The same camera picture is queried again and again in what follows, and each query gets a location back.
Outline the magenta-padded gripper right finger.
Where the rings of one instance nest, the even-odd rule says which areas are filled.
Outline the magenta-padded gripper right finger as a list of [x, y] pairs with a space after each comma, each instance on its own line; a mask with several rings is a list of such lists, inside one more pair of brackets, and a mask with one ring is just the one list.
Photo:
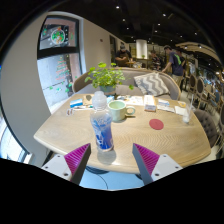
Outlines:
[[132, 153], [145, 185], [182, 169], [169, 155], [159, 155], [136, 143], [133, 144]]

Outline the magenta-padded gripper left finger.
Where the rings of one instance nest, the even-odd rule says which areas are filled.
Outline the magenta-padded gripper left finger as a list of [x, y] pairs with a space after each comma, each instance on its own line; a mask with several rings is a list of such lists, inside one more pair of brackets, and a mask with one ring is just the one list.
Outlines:
[[91, 154], [91, 144], [87, 143], [66, 155], [56, 154], [42, 169], [79, 185]]

